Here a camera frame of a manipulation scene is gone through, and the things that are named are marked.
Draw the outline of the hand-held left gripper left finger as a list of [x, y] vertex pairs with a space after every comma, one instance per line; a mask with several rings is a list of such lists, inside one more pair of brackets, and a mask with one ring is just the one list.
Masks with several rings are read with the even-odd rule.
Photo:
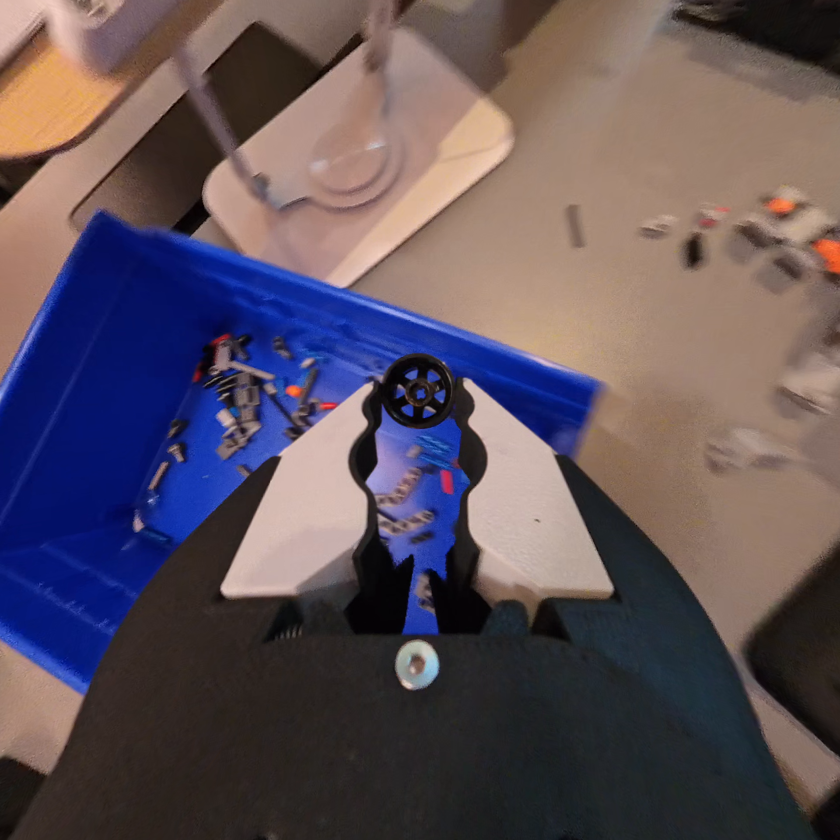
[[379, 386], [363, 384], [279, 456], [220, 586], [229, 600], [350, 601], [354, 555], [375, 534]]

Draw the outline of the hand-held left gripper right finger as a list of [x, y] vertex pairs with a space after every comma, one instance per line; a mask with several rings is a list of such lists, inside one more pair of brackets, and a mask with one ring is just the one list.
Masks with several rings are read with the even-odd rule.
[[610, 599], [614, 584], [552, 447], [469, 378], [457, 382], [455, 420], [469, 483], [448, 553], [452, 595], [492, 606]]

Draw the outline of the pile of small toy parts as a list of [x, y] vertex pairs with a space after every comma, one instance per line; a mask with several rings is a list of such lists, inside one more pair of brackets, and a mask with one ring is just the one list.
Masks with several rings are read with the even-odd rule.
[[[248, 355], [225, 335], [196, 370], [194, 382], [215, 392], [187, 401], [197, 412], [176, 417], [161, 446], [160, 464], [150, 475], [133, 514], [133, 537], [128, 548], [173, 549], [151, 584], [153, 597], [167, 604], [183, 605], [190, 615], [204, 610], [223, 613], [226, 604], [244, 602], [288, 606], [290, 617], [280, 619], [277, 635], [293, 635], [292, 625], [303, 623], [305, 604], [298, 598], [245, 598], [229, 601], [220, 592], [223, 579], [239, 544], [273, 476], [279, 456], [291, 444], [327, 417], [342, 400], [336, 387], [355, 385], [337, 370], [322, 372], [324, 358], [305, 351], [298, 377], [288, 381], [248, 364]], [[455, 529], [458, 505], [468, 479], [458, 467], [439, 469], [417, 456], [417, 439], [432, 435], [454, 446], [459, 432], [453, 418], [435, 427], [416, 430], [399, 425], [381, 407], [375, 432], [377, 466], [367, 479], [375, 507], [374, 535], [353, 557], [360, 573], [360, 591], [350, 601], [335, 601], [358, 634], [407, 633], [417, 625], [418, 607], [413, 595], [414, 577], [443, 562]], [[391, 490], [410, 467], [424, 468], [425, 475], [413, 494], [399, 507], [378, 508], [375, 494]], [[432, 509], [437, 518], [427, 528], [388, 537], [379, 530], [377, 512], [404, 518]]]

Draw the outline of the black spoked wheel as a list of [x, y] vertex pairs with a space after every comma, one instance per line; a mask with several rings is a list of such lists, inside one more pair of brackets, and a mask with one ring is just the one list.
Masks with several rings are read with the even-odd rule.
[[440, 425], [455, 405], [456, 378], [447, 365], [428, 353], [395, 360], [381, 380], [381, 406], [393, 421], [424, 430]]

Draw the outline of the blue storage bin with tag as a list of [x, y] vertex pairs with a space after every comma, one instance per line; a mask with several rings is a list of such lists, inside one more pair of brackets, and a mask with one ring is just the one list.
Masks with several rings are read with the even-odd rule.
[[215, 393], [195, 378], [225, 334], [302, 384], [273, 351], [316, 361], [339, 403], [395, 359], [431, 354], [562, 454], [603, 384], [448, 324], [178, 234], [89, 223], [2, 383], [2, 641], [84, 694], [139, 593], [242, 480], [289, 445], [264, 405], [229, 461]]

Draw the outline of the grey motor assembly orange panel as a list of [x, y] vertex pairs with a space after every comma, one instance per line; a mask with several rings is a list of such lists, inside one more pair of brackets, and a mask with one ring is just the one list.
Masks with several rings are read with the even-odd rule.
[[831, 327], [813, 349], [784, 368], [778, 390], [812, 413], [831, 415], [838, 410], [838, 324]]

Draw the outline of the grey hinge assembly orange bushes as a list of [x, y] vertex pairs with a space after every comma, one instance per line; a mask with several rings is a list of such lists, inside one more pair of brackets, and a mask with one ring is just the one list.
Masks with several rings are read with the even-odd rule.
[[778, 186], [731, 225], [726, 254], [775, 295], [810, 281], [837, 289], [838, 211], [795, 186]]

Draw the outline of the grey ribbed hinged panel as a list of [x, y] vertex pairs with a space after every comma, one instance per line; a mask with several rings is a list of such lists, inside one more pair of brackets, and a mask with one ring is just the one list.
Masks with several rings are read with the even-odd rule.
[[750, 469], [781, 469], [792, 451], [772, 436], [750, 427], [728, 427], [708, 438], [703, 455], [717, 473]]

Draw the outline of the white rounded base board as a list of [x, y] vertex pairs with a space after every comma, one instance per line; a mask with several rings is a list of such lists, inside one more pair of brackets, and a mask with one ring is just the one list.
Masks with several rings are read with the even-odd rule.
[[242, 144], [282, 208], [250, 195], [229, 161], [212, 170], [203, 203], [239, 251], [350, 287], [512, 149], [508, 115], [424, 37], [399, 27], [386, 68], [387, 162], [356, 194], [325, 190], [308, 165], [317, 142], [360, 103], [363, 78], [359, 47]]

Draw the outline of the round wooden table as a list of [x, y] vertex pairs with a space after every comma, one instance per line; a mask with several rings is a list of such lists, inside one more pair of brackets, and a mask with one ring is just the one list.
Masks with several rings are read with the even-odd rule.
[[27, 161], [80, 142], [128, 85], [79, 66], [38, 31], [2, 69], [2, 161]]

